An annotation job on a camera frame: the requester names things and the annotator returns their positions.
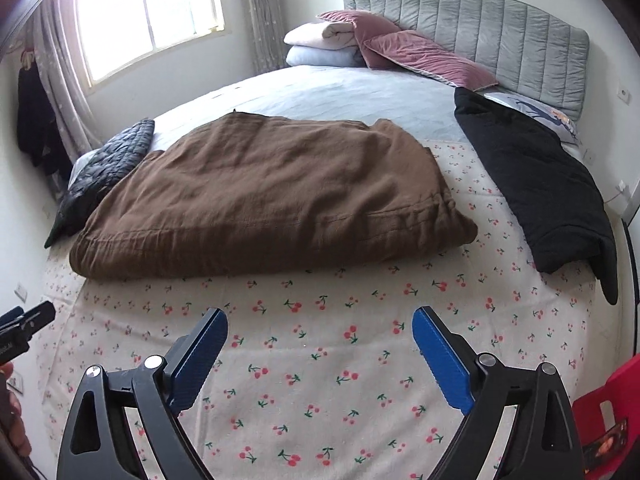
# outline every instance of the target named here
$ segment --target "bed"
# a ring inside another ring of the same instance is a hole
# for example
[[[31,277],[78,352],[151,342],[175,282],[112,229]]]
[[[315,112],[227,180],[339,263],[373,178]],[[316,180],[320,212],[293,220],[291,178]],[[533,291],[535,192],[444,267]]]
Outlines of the bed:
[[[491,68],[505,88],[580,115],[588,37],[542,10],[514,0],[345,6],[418,28]],[[532,44],[535,53],[524,55]],[[427,478],[462,416],[447,406],[412,339],[412,314],[424,304],[476,351],[507,365],[553,362],[570,398],[606,377],[619,308],[607,304],[584,262],[552,275],[536,271],[522,229],[456,123],[453,91],[407,72],[300,66],[158,117],[152,149],[161,150],[234,109],[367,124],[389,118],[432,150],[479,234],[419,260],[116,283],[76,275],[68,264],[73,240],[55,245],[45,295],[58,315],[34,343],[54,452],[85,368],[134,367],[165,352],[212,307],[227,314],[229,338],[180,422],[220,479]],[[493,477],[513,415],[505,410],[481,478]],[[129,419],[149,478],[162,478],[136,413]]]

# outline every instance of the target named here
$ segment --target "window sill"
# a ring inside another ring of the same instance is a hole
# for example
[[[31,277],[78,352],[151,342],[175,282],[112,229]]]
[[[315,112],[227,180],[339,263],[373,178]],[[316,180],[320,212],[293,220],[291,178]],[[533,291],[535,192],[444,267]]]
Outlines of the window sill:
[[[174,52],[175,50],[178,50],[180,48],[183,48],[185,45],[187,44],[193,44],[194,42],[200,42],[203,41],[207,38],[218,38],[221,36],[226,36],[227,34],[230,33],[230,30],[228,30],[227,27],[223,27],[221,29],[213,29],[210,32],[206,32],[205,34],[201,34],[199,36],[195,36],[192,38],[187,38],[186,40],[182,40],[179,41],[178,43],[174,43],[171,44],[169,46],[160,48],[158,50],[149,52],[147,54],[143,54],[142,56],[137,57],[136,59],[133,59],[131,61],[129,61],[127,64],[122,65],[121,67],[118,67],[116,70],[114,70],[113,72],[108,73],[106,76],[104,76],[103,78],[98,79],[98,81],[95,82],[89,82],[88,80],[88,75],[85,73],[84,74],[84,81],[83,81],[83,87],[84,87],[84,94],[85,95],[91,95],[94,92],[97,92],[100,90],[100,88],[102,88],[103,86],[108,85],[111,81],[113,81],[114,79],[117,79],[121,76],[124,76],[125,74],[132,72],[133,70],[137,69],[138,67],[140,67],[141,64],[148,62],[150,59],[157,59],[160,56],[164,56],[165,54],[169,53],[169,52]]]

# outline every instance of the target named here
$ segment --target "window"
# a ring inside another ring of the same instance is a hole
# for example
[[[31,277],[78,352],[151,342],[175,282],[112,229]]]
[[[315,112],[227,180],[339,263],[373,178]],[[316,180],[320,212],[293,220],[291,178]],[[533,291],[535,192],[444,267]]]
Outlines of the window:
[[[220,0],[74,0],[74,9],[90,84],[224,27]]]

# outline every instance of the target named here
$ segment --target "gray curtain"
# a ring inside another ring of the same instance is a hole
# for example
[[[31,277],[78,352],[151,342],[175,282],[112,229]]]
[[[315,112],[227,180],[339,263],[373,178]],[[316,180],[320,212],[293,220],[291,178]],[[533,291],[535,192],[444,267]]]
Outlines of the gray curtain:
[[[72,162],[99,148],[94,115],[71,63],[62,27],[60,0],[43,0],[30,17],[33,48],[42,86],[56,114],[62,143]]]
[[[280,0],[246,0],[254,43],[254,66],[258,74],[286,66],[287,51]]]

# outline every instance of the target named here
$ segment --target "folded blanket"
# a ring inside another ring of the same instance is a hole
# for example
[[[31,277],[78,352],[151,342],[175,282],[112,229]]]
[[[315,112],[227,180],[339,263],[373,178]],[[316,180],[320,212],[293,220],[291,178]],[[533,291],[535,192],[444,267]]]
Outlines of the folded blanket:
[[[357,46],[346,46],[339,50],[325,50],[312,46],[294,45],[287,54],[287,64],[289,66],[366,66]]]
[[[358,44],[353,33],[353,23],[347,22],[305,23],[289,32],[284,37],[284,42],[324,50],[338,50]]]
[[[477,233],[431,151],[389,120],[233,112],[147,155],[69,261],[97,279],[281,272],[426,256]]]
[[[589,170],[549,128],[465,88],[456,119],[522,227],[536,269],[587,260],[610,304],[618,302],[616,241]]]

